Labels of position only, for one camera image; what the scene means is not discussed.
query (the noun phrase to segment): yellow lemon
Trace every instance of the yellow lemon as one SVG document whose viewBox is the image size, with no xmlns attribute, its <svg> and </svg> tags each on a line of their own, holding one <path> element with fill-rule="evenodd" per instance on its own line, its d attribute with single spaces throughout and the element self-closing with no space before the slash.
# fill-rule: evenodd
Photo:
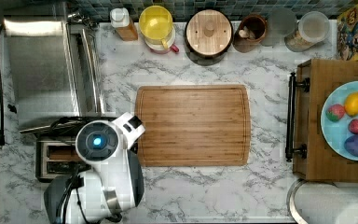
<svg viewBox="0 0 358 224">
<path fill-rule="evenodd" d="M 358 115 L 358 91 L 353 92 L 345 99 L 345 112 L 351 117 Z"/>
</svg>

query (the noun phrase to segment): blue plate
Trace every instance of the blue plate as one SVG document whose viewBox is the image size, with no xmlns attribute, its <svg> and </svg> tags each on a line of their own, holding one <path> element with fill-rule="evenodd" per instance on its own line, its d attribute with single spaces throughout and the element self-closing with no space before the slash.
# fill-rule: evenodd
<svg viewBox="0 0 358 224">
<path fill-rule="evenodd" d="M 354 91 L 358 91 L 358 81 L 347 83 L 333 91 L 324 103 L 324 108 L 322 109 L 321 115 L 321 124 L 322 132 L 324 133 L 324 139 L 328 145 L 339 155 L 352 161 L 358 161 L 358 157 L 353 156 L 344 147 L 344 143 L 347 138 L 353 136 L 353 133 L 348 130 L 348 125 L 352 119 L 358 119 L 358 115 L 355 117 L 350 117 L 345 114 L 345 116 L 337 122 L 331 121 L 326 116 L 326 111 L 331 105 L 344 105 L 347 96 Z"/>
</svg>

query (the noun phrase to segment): white robot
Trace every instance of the white robot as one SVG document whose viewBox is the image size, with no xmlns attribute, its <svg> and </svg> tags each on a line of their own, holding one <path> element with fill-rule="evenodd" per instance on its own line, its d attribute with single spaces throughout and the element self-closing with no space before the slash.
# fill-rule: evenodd
<svg viewBox="0 0 358 224">
<path fill-rule="evenodd" d="M 86 124 L 77 134 L 76 152 L 93 169 L 51 182 L 44 194 L 50 222 L 98 223 L 137 206 L 144 180 L 129 149 L 144 132 L 142 122 L 130 113 Z"/>
</svg>

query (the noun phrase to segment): stainless steel appliance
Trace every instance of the stainless steel appliance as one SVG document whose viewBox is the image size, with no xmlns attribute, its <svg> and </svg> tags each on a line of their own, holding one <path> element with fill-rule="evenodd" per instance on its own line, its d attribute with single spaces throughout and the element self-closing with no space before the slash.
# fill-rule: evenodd
<svg viewBox="0 0 358 224">
<path fill-rule="evenodd" d="M 95 26 L 69 11 L 61 2 L 5 12 L 21 133 L 61 117 L 104 114 Z"/>
</svg>

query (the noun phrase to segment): orange bottle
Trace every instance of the orange bottle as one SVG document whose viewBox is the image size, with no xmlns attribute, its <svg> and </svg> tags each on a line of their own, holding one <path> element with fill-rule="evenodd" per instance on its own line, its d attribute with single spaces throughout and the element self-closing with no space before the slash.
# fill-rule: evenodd
<svg viewBox="0 0 358 224">
<path fill-rule="evenodd" d="M 138 39 L 138 32 L 126 8 L 115 8 L 110 12 L 110 21 L 121 39 L 133 41 Z"/>
</svg>

